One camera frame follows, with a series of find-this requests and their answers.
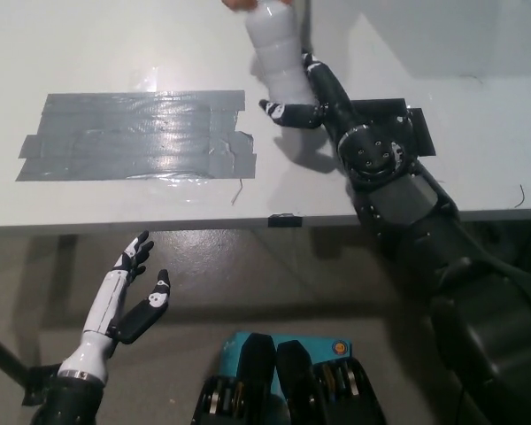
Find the person bare hand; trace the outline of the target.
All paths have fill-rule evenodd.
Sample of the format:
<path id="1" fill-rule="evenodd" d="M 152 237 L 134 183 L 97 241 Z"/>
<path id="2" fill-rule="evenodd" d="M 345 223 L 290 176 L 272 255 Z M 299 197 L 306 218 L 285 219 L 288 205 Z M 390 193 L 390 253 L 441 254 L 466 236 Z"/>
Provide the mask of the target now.
<path id="1" fill-rule="evenodd" d="M 258 0 L 222 0 L 221 1 L 232 12 L 249 12 L 255 10 Z"/>

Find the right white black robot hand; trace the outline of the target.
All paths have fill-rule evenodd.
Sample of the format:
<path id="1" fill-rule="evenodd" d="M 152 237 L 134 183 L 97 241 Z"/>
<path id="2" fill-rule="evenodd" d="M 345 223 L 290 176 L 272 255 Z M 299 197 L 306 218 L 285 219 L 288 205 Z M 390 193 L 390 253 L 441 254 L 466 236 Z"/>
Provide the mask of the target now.
<path id="1" fill-rule="evenodd" d="M 260 108 L 280 127 L 314 129 L 324 126 L 333 140 L 367 123 L 330 67 L 308 50 L 302 51 L 302 67 L 312 94 L 313 104 L 289 104 L 262 99 Z"/>

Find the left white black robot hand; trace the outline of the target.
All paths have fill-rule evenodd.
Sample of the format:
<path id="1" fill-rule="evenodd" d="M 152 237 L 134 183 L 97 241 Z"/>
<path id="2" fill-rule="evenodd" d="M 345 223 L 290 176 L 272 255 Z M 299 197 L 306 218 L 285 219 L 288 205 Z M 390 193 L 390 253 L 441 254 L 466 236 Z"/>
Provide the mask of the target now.
<path id="1" fill-rule="evenodd" d="M 146 270 L 143 263 L 153 247 L 149 233 L 144 231 L 119 255 L 90 307 L 81 343 L 59 367 L 59 377 L 106 385 L 107 362 L 117 344 L 132 344 L 165 313 L 171 290 L 165 269 L 159 271 L 151 293 L 128 313 L 123 313 L 127 290 Z"/>

